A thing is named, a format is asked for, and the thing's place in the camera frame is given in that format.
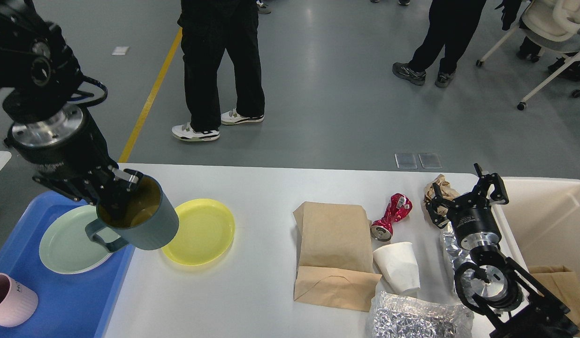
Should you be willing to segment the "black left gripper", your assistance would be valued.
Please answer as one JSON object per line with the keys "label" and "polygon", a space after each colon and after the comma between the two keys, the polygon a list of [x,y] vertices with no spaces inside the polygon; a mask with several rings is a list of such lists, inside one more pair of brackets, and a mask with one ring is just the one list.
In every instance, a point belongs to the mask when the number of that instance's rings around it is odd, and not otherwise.
{"label": "black left gripper", "polygon": [[118,169],[88,109],[67,104],[46,121],[14,123],[8,142],[28,161],[35,182],[72,200],[103,207],[113,220],[125,216],[144,174]]}

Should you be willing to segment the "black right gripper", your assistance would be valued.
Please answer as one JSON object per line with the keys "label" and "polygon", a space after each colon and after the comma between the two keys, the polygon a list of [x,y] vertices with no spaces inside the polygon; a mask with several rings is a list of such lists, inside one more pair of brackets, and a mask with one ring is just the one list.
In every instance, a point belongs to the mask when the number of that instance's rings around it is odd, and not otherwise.
{"label": "black right gripper", "polygon": [[[478,180],[472,191],[466,195],[467,208],[450,209],[447,212],[446,220],[448,223],[450,220],[460,248],[473,250],[479,246],[493,246],[498,249],[502,234],[492,214],[491,206],[509,203],[506,186],[499,174],[485,171],[479,163],[474,163],[473,166]],[[436,213],[437,208],[438,206],[446,206],[442,203],[434,203],[434,197],[430,202],[427,202],[425,209],[430,218],[431,216],[435,217],[434,222],[439,225],[441,219]]]}

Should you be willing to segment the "crumpled foil under arm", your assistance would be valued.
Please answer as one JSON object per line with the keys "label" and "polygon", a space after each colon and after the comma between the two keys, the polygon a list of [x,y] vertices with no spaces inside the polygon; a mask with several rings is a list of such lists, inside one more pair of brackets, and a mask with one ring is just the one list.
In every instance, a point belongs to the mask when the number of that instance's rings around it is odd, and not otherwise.
{"label": "crumpled foil under arm", "polygon": [[455,271],[457,271],[463,263],[473,261],[470,257],[470,252],[458,246],[457,238],[450,222],[446,224],[446,227],[441,229],[439,242],[443,255],[446,276],[449,279],[449,287],[453,296],[457,297],[454,283]]}

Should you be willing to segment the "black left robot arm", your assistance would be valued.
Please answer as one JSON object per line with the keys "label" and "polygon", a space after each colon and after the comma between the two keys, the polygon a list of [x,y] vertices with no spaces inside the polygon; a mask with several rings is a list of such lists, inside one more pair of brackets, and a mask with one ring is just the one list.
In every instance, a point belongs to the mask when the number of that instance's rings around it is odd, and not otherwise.
{"label": "black left robot arm", "polygon": [[119,169],[88,111],[107,88],[82,73],[60,26],[31,0],[0,0],[0,88],[12,88],[6,143],[35,169],[33,180],[122,219],[143,175]]}

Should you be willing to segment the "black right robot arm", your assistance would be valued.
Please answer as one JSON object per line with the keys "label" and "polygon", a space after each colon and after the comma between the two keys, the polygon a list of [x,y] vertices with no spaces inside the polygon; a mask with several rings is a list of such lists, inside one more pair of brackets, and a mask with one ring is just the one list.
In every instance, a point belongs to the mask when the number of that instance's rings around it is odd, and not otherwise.
{"label": "black right robot arm", "polygon": [[579,329],[567,317],[569,307],[500,250],[502,234],[492,205],[509,203],[502,178],[478,163],[474,168],[478,180],[470,192],[449,199],[432,182],[425,201],[434,225],[450,225],[457,248],[468,255],[454,265],[457,297],[489,319],[492,338],[573,338]]}

